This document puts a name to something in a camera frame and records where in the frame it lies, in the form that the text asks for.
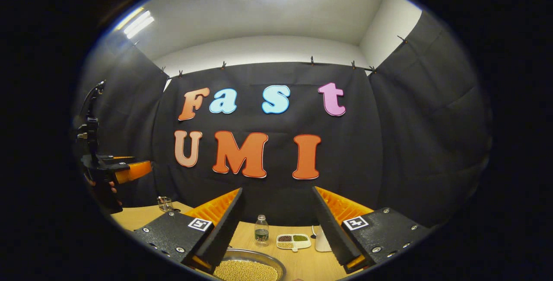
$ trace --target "orange letter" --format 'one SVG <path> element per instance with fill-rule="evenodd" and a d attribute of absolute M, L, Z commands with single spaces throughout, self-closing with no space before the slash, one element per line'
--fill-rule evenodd
<path fill-rule="evenodd" d="M 202 133 L 198 131 L 190 132 L 190 138 L 192 139 L 192 146 L 190 147 L 190 157 L 184 156 L 184 138 L 186 137 L 185 131 L 175 131 L 175 158 L 178 164 L 185 167 L 193 167 L 198 161 L 198 148 Z"/>
<path fill-rule="evenodd" d="M 298 168 L 292 173 L 296 180 L 312 180 L 318 177 L 315 169 L 317 145 L 321 138 L 317 135 L 298 135 L 294 137 L 298 145 Z"/>
<path fill-rule="evenodd" d="M 200 96 L 206 97 L 208 95 L 209 88 L 190 91 L 184 94 L 184 105 L 182 106 L 182 113 L 178 116 L 178 121 L 194 118 L 196 113 L 192 111 L 192 108 L 196 108 L 196 110 L 200 109 L 202 106 L 202 98 Z"/>
<path fill-rule="evenodd" d="M 229 131 L 219 131 L 215 133 L 215 138 L 219 145 L 217 146 L 217 162 L 213 166 L 213 171 L 226 174 L 229 172 L 226 161 L 229 161 L 232 172 L 237 174 L 245 161 L 245 168 L 242 174 L 246 177 L 256 177 L 262 179 L 267 176 L 263 169 L 263 147 L 269 140 L 264 133 L 250 133 L 246 137 L 242 148 L 238 148 L 235 137 Z"/>

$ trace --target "divided plate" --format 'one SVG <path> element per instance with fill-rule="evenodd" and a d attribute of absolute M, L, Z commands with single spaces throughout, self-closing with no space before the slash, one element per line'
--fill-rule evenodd
<path fill-rule="evenodd" d="M 280 237 L 290 237 L 290 241 L 279 241 Z M 306 241 L 294 241 L 294 236 L 302 236 L 305 237 Z M 283 247 L 284 243 L 290 243 L 292 247 Z M 300 234 L 300 233 L 288 233 L 288 234 L 279 234 L 276 238 L 276 247 L 282 248 L 282 249 L 290 249 L 293 252 L 297 252 L 300 248 L 308 248 L 311 246 L 311 240 L 309 239 L 309 236 L 306 234 Z"/>

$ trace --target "ceiling light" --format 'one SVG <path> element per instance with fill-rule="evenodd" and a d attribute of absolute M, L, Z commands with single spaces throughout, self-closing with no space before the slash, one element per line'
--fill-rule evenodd
<path fill-rule="evenodd" d="M 134 10 L 131 14 L 127 15 L 117 26 L 115 26 L 115 30 L 119 30 L 123 28 L 124 25 L 126 25 L 133 17 L 135 17 L 138 13 L 142 12 L 144 8 L 139 7 L 138 9 Z"/>
<path fill-rule="evenodd" d="M 145 11 L 140 15 L 137 19 L 135 19 L 132 23 L 130 23 L 127 28 L 123 31 L 125 35 L 127 35 L 127 38 L 132 38 L 134 35 L 136 35 L 139 31 L 144 29 L 147 25 L 150 25 L 154 21 L 153 17 L 150 17 L 150 11 Z"/>

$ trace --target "plastic bottle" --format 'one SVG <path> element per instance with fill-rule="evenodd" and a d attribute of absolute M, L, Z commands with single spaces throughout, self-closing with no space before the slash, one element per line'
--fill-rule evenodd
<path fill-rule="evenodd" d="M 269 224 L 265 219 L 265 215 L 257 216 L 257 222 L 255 222 L 254 237 L 257 245 L 263 247 L 267 246 L 269 240 Z"/>

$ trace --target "human hand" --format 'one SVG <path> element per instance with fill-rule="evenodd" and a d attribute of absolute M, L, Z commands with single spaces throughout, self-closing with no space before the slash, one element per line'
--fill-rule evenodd
<path fill-rule="evenodd" d="M 86 175 L 85 175 L 85 179 L 86 179 L 87 182 L 89 182 L 90 186 L 94 187 L 94 186 L 96 185 L 96 182 L 95 182 L 95 181 L 89 180 L 88 177 L 86 177 Z M 111 182 L 109 182 L 108 184 L 109 184 L 109 186 L 111 186 L 111 192 L 113 192 L 114 194 L 116 194 L 116 193 L 117 193 L 117 189 L 115 189 L 115 183 L 111 181 Z M 121 201 L 119 201 L 119 200 L 117 200 L 117 203 L 119 203 L 119 205 L 123 205 L 123 203 L 122 203 Z"/>

